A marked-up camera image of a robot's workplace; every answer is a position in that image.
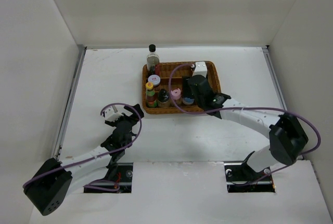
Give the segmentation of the white blue cylindrical shaker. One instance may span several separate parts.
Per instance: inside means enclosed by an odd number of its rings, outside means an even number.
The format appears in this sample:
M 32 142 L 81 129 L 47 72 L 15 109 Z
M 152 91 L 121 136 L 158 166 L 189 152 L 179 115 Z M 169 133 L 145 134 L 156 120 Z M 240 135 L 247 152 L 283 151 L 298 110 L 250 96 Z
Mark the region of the white blue cylindrical shaker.
M 186 95 L 186 96 L 184 96 L 184 97 L 182 98 L 182 102 L 183 102 L 183 104 L 186 105 L 186 106 L 191 106 L 191 105 L 194 104 L 195 99 L 194 99 L 193 96 Z

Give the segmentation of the pink cap spice shaker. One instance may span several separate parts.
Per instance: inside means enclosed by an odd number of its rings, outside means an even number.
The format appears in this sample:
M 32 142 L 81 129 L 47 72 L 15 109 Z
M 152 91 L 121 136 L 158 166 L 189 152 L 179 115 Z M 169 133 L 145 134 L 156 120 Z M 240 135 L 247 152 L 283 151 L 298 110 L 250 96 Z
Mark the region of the pink cap spice shaker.
M 181 106 L 182 105 L 182 92 L 180 88 L 171 90 L 171 104 L 172 106 Z

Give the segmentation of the red green sauce bottle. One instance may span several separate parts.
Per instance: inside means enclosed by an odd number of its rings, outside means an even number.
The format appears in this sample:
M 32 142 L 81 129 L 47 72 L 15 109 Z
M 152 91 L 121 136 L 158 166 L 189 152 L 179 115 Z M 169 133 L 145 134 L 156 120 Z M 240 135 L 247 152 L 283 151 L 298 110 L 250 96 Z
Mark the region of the red green sauce bottle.
M 155 88 L 152 82 L 147 82 L 145 85 L 146 93 L 146 105 L 149 108 L 156 108 L 157 107 L 157 94 L 155 92 Z

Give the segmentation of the black cap pepper shaker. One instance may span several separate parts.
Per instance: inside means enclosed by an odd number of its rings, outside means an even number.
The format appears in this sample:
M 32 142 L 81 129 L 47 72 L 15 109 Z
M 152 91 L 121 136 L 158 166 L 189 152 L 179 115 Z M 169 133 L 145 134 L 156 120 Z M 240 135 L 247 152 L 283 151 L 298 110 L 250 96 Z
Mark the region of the black cap pepper shaker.
M 158 92 L 157 102 L 160 108 L 168 108 L 170 106 L 170 94 L 166 89 L 161 89 Z

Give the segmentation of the small jar white lid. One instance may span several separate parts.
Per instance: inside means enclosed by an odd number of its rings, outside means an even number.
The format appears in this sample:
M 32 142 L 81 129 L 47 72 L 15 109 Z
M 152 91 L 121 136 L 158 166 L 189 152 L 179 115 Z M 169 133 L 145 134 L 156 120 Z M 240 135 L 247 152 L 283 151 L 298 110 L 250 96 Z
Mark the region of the small jar white lid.
M 153 84 L 155 91 L 160 90 L 160 83 L 161 83 L 160 76 L 158 76 L 156 74 L 153 74 L 153 75 L 148 77 L 148 82 L 151 82 Z

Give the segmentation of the dark soy sauce bottle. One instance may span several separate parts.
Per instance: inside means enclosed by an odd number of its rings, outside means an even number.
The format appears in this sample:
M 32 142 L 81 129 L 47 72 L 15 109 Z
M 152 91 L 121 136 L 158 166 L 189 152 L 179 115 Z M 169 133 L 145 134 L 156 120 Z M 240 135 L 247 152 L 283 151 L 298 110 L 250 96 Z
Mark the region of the dark soy sauce bottle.
M 159 56 L 156 53 L 156 46 L 154 44 L 150 44 L 149 54 L 146 58 L 146 66 L 148 75 L 160 75 L 160 60 Z

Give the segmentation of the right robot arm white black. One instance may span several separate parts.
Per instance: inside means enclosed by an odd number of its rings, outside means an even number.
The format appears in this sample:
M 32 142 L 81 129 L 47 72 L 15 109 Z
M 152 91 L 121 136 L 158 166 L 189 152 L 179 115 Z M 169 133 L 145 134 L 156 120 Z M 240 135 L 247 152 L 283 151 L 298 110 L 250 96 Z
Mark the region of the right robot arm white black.
M 188 85 L 205 114 L 238 123 L 269 140 L 268 146 L 250 153 L 243 161 L 241 174 L 247 180 L 254 180 L 260 172 L 277 163 L 293 165 L 309 140 L 291 113 L 274 115 L 269 109 L 248 109 L 227 94 L 215 93 L 202 75 L 190 77 Z

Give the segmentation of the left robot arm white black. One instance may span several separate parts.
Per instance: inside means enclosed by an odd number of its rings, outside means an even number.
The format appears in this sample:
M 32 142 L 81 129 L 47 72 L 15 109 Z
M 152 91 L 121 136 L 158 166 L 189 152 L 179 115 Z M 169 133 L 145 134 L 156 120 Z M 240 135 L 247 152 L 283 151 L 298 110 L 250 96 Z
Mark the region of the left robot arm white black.
M 77 189 L 101 190 L 97 183 L 115 179 L 119 159 L 138 137 L 133 127 L 141 126 L 144 118 L 139 104 L 120 105 L 129 114 L 119 112 L 118 103 L 109 104 L 100 112 L 105 124 L 113 127 L 112 134 L 102 144 L 63 161 L 48 159 L 33 178 L 23 184 L 24 194 L 43 216 L 54 212 L 66 196 Z

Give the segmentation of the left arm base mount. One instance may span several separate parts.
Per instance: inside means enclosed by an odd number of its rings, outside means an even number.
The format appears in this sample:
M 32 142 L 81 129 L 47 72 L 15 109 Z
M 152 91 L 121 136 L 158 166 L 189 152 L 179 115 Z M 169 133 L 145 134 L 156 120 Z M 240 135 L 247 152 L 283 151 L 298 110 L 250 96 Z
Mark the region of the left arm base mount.
M 133 179 L 133 163 L 117 163 L 108 166 L 108 171 L 103 179 L 91 183 L 89 188 L 84 188 L 84 193 L 131 193 Z

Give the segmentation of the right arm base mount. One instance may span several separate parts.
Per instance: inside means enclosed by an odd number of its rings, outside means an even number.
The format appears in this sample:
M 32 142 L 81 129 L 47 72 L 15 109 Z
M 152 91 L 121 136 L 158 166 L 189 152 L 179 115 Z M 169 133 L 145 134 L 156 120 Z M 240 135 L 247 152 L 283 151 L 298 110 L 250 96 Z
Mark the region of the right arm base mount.
M 254 153 L 251 152 L 243 161 L 224 163 L 226 187 L 228 193 L 275 193 L 273 178 L 269 173 L 270 167 L 255 172 L 247 165 Z

